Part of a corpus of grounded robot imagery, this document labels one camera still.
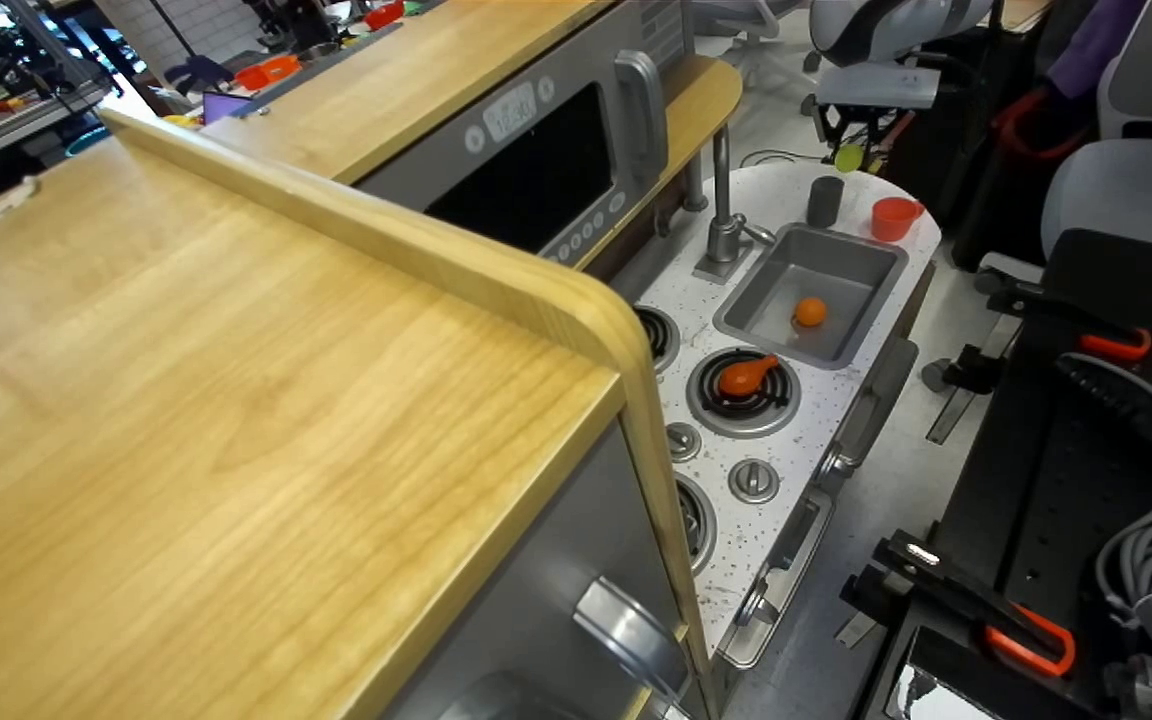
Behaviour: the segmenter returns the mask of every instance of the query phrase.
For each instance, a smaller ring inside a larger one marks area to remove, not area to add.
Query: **floor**
[[[787,11],[782,39],[774,44],[700,39],[700,51],[728,58],[747,82],[747,102],[734,122],[737,162],[824,158],[811,122],[799,114],[811,94],[811,77],[805,71],[805,11]],[[939,257],[934,292],[911,329],[911,341],[922,344],[918,369],[957,355],[959,344],[984,344],[988,334],[993,317],[972,292],[972,276]],[[946,398],[937,398],[922,377],[910,382],[886,437],[835,502],[824,547],[793,615],[774,640],[765,666],[737,682],[728,698],[734,720],[833,720],[851,714],[869,666],[879,652],[879,631],[869,631],[857,647],[835,646],[835,631],[851,615],[841,589],[864,570],[879,536],[897,529],[924,534],[946,512],[984,422],[984,404],[972,404],[947,445],[928,445],[924,431],[939,404]]]

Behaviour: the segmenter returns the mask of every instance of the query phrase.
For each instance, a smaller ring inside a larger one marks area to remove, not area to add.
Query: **sink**
[[[844,369],[886,309],[906,253],[861,235],[787,223],[776,248],[737,285],[715,325],[755,349]],[[820,329],[796,329],[799,295],[820,295]]]

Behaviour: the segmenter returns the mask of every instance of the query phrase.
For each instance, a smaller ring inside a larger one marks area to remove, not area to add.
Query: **oven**
[[[355,187],[577,265],[668,163],[686,0],[620,0]]]

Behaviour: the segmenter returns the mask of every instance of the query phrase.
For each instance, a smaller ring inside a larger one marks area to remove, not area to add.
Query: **wooden countertop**
[[[355,185],[612,0],[443,0],[250,122],[204,138]]]
[[[700,629],[610,288],[121,138],[0,222],[0,716],[378,716],[617,416]]]

